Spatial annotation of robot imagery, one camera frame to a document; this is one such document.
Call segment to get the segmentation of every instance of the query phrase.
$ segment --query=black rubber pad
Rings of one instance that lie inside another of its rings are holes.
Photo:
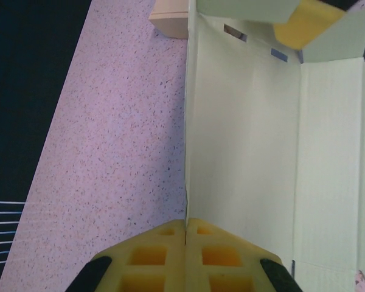
[[[357,3],[357,0],[321,0],[321,1],[345,11]]]
[[[261,266],[277,292],[302,292],[287,269],[272,260],[262,259]]]
[[[66,292],[95,292],[111,262],[110,257],[99,257],[90,261],[73,280]]]

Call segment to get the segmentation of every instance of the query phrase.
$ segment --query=beige box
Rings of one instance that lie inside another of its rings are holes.
[[[188,0],[156,0],[148,19],[167,37],[188,38]]]

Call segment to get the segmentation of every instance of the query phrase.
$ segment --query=speckled floor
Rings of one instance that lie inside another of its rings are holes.
[[[152,5],[93,0],[0,291],[64,291],[98,251],[184,218],[187,43]]]

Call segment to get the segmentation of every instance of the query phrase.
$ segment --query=pink object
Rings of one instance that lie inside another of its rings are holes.
[[[361,271],[355,275],[355,292],[365,292],[365,277]]]

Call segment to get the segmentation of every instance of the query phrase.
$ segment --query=cardboard box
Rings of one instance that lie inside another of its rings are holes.
[[[188,38],[188,0],[156,0],[148,19],[167,37]]]
[[[299,1],[222,3],[197,9],[227,18],[190,2],[187,216],[289,269],[294,260],[304,291],[354,291],[356,272],[365,274],[365,9],[298,54],[273,23]]]

